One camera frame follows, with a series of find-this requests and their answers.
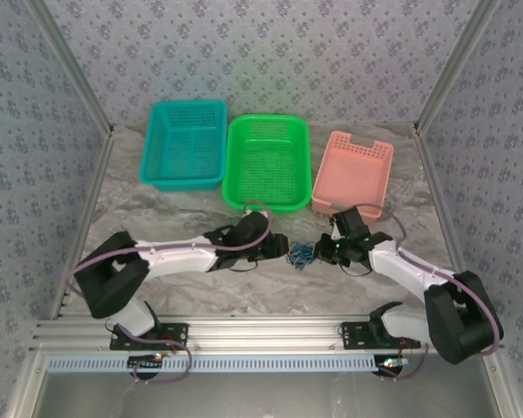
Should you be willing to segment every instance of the marble surface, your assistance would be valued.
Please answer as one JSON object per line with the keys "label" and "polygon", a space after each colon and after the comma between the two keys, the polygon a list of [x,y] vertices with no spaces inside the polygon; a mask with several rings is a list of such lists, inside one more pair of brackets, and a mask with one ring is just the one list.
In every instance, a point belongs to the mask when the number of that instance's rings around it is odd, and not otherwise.
{"label": "marble surface", "polygon": [[[416,255],[450,266],[436,209],[409,125],[311,125],[312,179],[316,179],[323,150],[334,130],[375,139],[395,147],[387,190],[386,210],[372,226],[393,237],[400,232],[388,213],[393,211],[409,233],[405,247]],[[221,190],[163,193],[139,182],[144,144],[140,128],[117,127],[85,254],[113,233],[127,230],[134,239],[167,241],[189,239],[218,226],[234,224],[240,214],[229,207]],[[289,242],[318,240],[329,232],[328,217],[306,208],[278,215],[273,232],[284,233]],[[235,268],[248,268],[237,264]],[[363,267],[351,270],[363,273]],[[353,278],[338,266],[315,262],[302,272],[284,258],[268,260],[249,273],[222,270],[215,273],[179,273],[149,280],[137,296],[147,300],[158,314],[366,314],[392,300],[410,305],[419,301],[395,281],[376,273]],[[88,312],[85,302],[73,295],[65,298],[63,314]]]}

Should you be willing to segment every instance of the plastic basket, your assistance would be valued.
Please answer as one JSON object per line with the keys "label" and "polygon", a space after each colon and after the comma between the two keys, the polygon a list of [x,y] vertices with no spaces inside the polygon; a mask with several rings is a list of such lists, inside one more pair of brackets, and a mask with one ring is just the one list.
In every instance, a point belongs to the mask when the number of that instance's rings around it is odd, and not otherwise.
{"label": "plastic basket", "polygon": [[[368,148],[353,144],[349,133],[332,132],[314,184],[312,209],[331,215],[357,203],[382,206],[392,160],[391,144],[375,141]],[[371,207],[360,207],[358,211],[366,225],[382,214]]]}
{"label": "plastic basket", "polygon": [[157,103],[139,178],[162,192],[216,189],[225,175],[226,138],[224,102]]}
{"label": "plastic basket", "polygon": [[227,176],[222,189],[223,198],[237,209],[252,199],[278,213],[306,206],[312,194],[306,122],[284,115],[235,119],[228,129]]}

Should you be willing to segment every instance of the teal basket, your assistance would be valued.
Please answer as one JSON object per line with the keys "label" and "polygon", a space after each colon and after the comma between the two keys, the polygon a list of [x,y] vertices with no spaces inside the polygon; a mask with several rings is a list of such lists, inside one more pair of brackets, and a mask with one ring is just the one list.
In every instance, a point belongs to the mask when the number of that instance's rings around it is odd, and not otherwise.
{"label": "teal basket", "polygon": [[225,176],[227,105],[157,103],[151,109],[140,180],[162,192],[213,190]]}
{"label": "teal basket", "polygon": [[225,201],[242,209],[260,200],[277,213],[305,207],[312,196],[309,128],[286,115],[245,115],[228,128]]}

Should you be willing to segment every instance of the patterned wallpaper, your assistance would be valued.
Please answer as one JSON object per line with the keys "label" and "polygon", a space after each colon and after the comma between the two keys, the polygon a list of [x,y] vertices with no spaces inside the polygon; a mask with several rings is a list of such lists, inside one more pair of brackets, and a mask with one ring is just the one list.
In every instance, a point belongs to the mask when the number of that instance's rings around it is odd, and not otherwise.
{"label": "patterned wallpaper", "polygon": [[229,116],[417,118],[476,0],[46,0],[111,123],[161,100]]}
{"label": "patterned wallpaper", "polygon": [[523,387],[523,0],[502,2],[425,136]]}
{"label": "patterned wallpaper", "polygon": [[0,0],[0,417],[51,309],[102,138],[23,0]]}

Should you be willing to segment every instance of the white cable tray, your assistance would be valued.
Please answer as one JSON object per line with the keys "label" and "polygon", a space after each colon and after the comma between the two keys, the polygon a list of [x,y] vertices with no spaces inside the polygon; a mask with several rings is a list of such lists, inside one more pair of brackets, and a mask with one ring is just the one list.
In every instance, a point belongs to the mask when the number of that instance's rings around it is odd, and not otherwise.
{"label": "white cable tray", "polygon": [[[53,355],[49,373],[129,372],[127,355]],[[181,372],[185,355],[163,359],[161,368],[140,368],[140,372]],[[287,372],[370,372],[377,371],[372,354],[306,355],[195,355],[194,373],[287,373]]]}

